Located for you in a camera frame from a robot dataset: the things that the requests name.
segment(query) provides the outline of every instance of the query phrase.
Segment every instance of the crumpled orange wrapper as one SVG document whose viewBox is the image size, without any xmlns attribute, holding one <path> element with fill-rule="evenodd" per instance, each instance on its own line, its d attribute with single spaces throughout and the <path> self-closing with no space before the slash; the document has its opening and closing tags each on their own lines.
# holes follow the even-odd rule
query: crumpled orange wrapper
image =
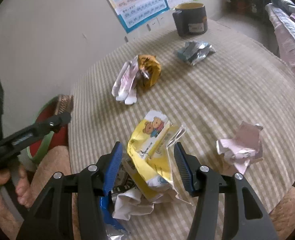
<svg viewBox="0 0 295 240">
<path fill-rule="evenodd" d="M 161 64 L 156 60 L 156 56 L 138 55 L 138 65 L 144 76 L 142 86 L 145 90 L 149 89 L 158 81 L 161 75 Z"/>
</svg>

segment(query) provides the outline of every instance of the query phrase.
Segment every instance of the metal bolt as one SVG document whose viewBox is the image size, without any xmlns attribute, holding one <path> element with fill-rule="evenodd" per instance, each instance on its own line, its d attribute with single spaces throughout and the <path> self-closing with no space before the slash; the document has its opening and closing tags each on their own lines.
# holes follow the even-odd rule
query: metal bolt
<svg viewBox="0 0 295 240">
<path fill-rule="evenodd" d="M 234 176 L 239 180 L 243 179 L 243 175 L 241 173 L 236 173 Z"/>
<path fill-rule="evenodd" d="M 96 171 L 98 169 L 98 167 L 96 166 L 96 165 L 90 165 L 89 167 L 88 167 L 88 170 L 89 171 Z"/>
<path fill-rule="evenodd" d="M 200 167 L 200 170 L 203 171 L 203 172 L 208 172 L 209 171 L 209 167 L 203 165 L 203 166 Z"/>
<path fill-rule="evenodd" d="M 61 178 L 62 177 L 62 173 L 61 172 L 56 172 L 56 173 L 54 173 L 54 175 L 53 175 L 53 178 L 55 178 L 55 179 L 59 179 L 59 178 Z"/>
</svg>

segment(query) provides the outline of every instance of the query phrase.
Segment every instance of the mug label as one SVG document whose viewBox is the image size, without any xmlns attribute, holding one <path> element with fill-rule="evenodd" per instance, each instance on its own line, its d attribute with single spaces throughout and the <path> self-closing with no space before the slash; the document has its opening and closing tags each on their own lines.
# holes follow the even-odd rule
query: mug label
<svg viewBox="0 0 295 240">
<path fill-rule="evenodd" d="M 188 30 L 191 33 L 201 33 L 204 32 L 204 24 L 203 23 L 189 23 Z"/>
</svg>

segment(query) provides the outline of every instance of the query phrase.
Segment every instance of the round table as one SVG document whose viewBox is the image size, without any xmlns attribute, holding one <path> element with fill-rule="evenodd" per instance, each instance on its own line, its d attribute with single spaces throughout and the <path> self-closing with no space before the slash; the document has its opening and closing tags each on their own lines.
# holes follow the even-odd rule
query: round table
<svg viewBox="0 0 295 240">
<path fill-rule="evenodd" d="M 295 77 L 262 44 L 208 20 L 208 31 L 183 39 L 174 25 L 131 41 L 93 65 L 72 86 L 75 106 L 69 126 L 72 172 L 109 153 L 116 141 L 127 142 L 150 109 L 186 127 L 181 143 L 200 163 L 219 170 L 216 140 L 232 138 L 242 121 L 260 123 L 264 160 L 245 173 L 267 212 L 295 180 Z M 216 53 L 188 66 L 174 51 L 185 41 L 207 41 Z M 113 83 L 126 60 L 152 54 L 162 65 L 161 78 L 149 91 L 138 90 L 132 106 L 115 101 Z M 194 205 L 156 204 L 150 215 L 122 224 L 130 239 L 186 239 L 197 198 L 184 190 L 176 165 L 173 178 L 180 195 Z M 224 197 L 220 195 L 216 238 L 222 234 Z"/>
</svg>

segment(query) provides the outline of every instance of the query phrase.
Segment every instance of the wall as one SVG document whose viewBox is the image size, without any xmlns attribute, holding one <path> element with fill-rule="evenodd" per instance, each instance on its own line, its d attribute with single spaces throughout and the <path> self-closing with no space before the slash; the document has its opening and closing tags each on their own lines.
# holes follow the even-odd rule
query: wall
<svg viewBox="0 0 295 240">
<path fill-rule="evenodd" d="M 209 18 L 220 17 L 223 0 L 201 2 Z M 146 25 L 141 28 L 145 33 Z M 71 83 L 122 45 L 125 35 L 107 0 L 4 0 L 0 78 L 5 135 L 31 124 L 55 95 L 69 93 Z"/>
</svg>

